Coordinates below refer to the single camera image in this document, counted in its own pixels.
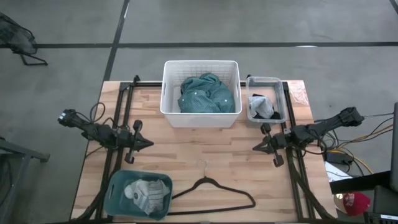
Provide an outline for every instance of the gray floor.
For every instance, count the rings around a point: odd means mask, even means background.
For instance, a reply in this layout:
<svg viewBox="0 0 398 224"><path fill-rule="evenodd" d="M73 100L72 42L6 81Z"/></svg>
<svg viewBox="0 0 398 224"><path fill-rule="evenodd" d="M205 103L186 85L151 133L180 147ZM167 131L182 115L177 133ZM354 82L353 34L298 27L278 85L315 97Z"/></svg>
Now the gray floor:
<svg viewBox="0 0 398 224"><path fill-rule="evenodd" d="M0 11L30 28L41 44L111 43L123 0L1 1ZM388 0L132 0L121 42L397 41ZM51 154L34 161L13 223L65 221L87 142L57 123L65 108L88 114L98 100L110 49L40 49L48 67L26 67L0 49L0 135ZM119 49L111 80L160 80L167 60L235 60L247 74L305 80L314 118L347 106L388 113L398 101L397 47ZM341 128L341 139L369 133L383 118ZM388 170L391 134L349 145L375 172ZM352 168L351 174L359 174Z"/></svg>

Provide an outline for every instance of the green basket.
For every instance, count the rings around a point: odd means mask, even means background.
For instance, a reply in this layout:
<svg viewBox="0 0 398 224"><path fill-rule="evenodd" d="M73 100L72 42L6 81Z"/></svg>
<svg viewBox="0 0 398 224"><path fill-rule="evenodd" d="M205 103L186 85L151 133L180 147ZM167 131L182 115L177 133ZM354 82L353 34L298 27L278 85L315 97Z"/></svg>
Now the green basket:
<svg viewBox="0 0 398 224"><path fill-rule="evenodd" d="M136 180L156 181L162 180L170 189L170 193L164 197L164 206L162 211L152 212L147 215L143 212L131 199L124 194L124 188ZM151 172L119 170L111 178L108 190L104 199L104 209L109 215L124 215L137 218L150 218L154 220L163 219L169 212L170 202L172 200L173 182L172 179L165 174L156 174Z"/></svg>

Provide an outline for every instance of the white box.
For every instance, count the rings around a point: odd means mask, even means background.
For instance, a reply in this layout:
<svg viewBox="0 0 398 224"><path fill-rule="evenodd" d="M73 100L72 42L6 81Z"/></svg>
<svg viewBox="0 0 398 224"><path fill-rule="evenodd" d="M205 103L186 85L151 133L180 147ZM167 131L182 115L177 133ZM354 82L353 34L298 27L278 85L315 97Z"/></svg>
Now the white box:
<svg viewBox="0 0 398 224"><path fill-rule="evenodd" d="M181 113L178 99L181 84L189 77L211 72L229 88L235 101L235 113ZM173 128L229 128L242 112L238 63L219 60L176 60L164 65L160 112Z"/></svg>

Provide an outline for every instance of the butcher block tabletop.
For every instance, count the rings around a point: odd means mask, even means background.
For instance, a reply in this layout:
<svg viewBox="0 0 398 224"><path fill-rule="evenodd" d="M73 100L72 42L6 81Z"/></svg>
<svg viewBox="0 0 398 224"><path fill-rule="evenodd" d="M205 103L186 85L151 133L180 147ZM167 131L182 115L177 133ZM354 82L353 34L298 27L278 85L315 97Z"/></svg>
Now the butcher block tabletop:
<svg viewBox="0 0 398 224"><path fill-rule="evenodd" d="M307 92L302 80L287 81L292 99L297 125L313 123ZM114 116L120 82L104 82L99 101L106 105L104 116ZM259 128L246 125L246 90L242 88L242 112L230 128L172 128L160 112L161 87L135 87L129 113L129 126L136 119L143 122L141 134L153 141L154 145L135 152L135 162L122 161L121 168L126 170L146 170L167 174L173 180L172 194L178 194L203 177L203 163L206 161L207 177L219 184L245 191L256 201L254 208L231 212L206 213L195 215L167 216L160 222L294 222L297 221L293 200L289 169L284 150L279 153L285 164L275 167L273 155L253 151L263 135ZM267 95L267 90L259 92ZM121 108L119 124L124 116L124 103ZM102 112L98 108L97 116ZM286 119L290 126L289 116ZM281 132L280 125L272 127L271 134ZM87 154L100 145L91 141ZM316 146L307 150L319 152ZM81 171L71 218L81 215L98 193L103 175L105 149L87 157ZM322 156L307 153L304 157L308 181L326 210L336 217L336 209L331 194L328 177ZM305 197L300 190L304 217L307 217ZM218 189L211 184L203 184L193 192L172 200L170 212L209 210L215 208L250 205L250 200L241 194ZM115 216L114 222L135 223L154 222L134 217Z"/></svg>

